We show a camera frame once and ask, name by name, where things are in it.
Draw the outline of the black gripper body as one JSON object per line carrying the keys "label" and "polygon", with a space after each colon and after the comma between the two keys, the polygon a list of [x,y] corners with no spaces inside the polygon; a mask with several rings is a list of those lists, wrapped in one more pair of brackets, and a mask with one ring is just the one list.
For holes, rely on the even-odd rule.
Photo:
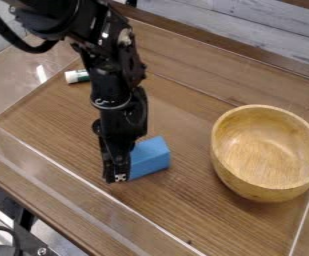
{"label": "black gripper body", "polygon": [[128,158],[136,141],[148,134],[148,95],[143,87],[133,91],[131,102],[117,110],[103,110],[93,123],[104,160]]}

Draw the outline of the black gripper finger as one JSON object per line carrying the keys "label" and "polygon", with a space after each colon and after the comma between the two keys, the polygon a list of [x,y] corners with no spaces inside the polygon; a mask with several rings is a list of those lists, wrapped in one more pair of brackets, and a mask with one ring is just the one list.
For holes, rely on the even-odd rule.
{"label": "black gripper finger", "polygon": [[104,179],[108,183],[124,182],[131,177],[131,149],[113,145],[108,147],[101,144],[101,153],[104,161]]}

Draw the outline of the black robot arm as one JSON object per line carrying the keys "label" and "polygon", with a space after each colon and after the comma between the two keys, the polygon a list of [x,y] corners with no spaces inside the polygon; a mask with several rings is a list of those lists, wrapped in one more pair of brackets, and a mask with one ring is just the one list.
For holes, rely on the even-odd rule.
{"label": "black robot arm", "polygon": [[141,86],[147,64],[128,18],[109,0],[2,0],[26,30],[42,39],[26,41],[0,17],[0,36],[32,54],[48,52],[68,39],[91,76],[92,105],[100,110],[93,131],[100,139],[104,179],[131,179],[132,151],[148,134],[149,103]]}

